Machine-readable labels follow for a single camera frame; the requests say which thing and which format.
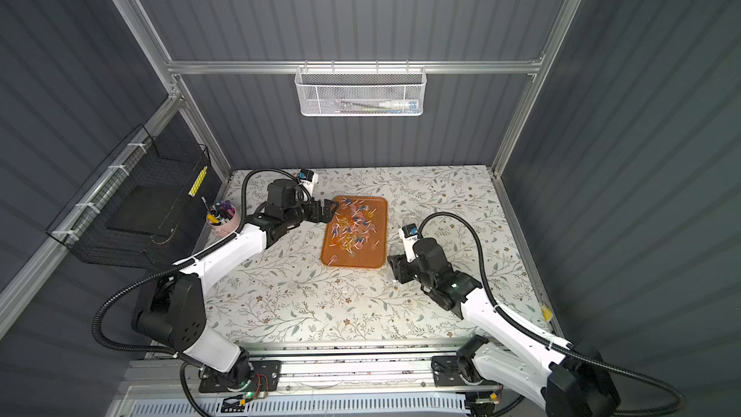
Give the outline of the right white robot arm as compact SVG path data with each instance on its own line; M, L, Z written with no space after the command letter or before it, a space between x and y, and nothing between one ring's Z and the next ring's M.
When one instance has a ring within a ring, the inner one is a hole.
M457 368L470 383L494 381L535 403L548 416L610 416L621 403L609 374L581 359L569 341L491 301L473 276L456 270L435 239L406 239L403 254L389 256L394 278L416 282L443 310L484 331L457 352Z

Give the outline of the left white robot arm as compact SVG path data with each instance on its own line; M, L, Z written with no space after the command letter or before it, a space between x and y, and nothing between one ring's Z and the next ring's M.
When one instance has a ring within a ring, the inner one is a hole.
M185 268L144 285L133 314L133 329L176 355L191 359L233 391L250 385L256 373L249 353L206 322L205 295L232 270L260 255L304 222L327 223L339 205L314 197L318 175L301 169L283 173L267 197L227 237L188 258Z

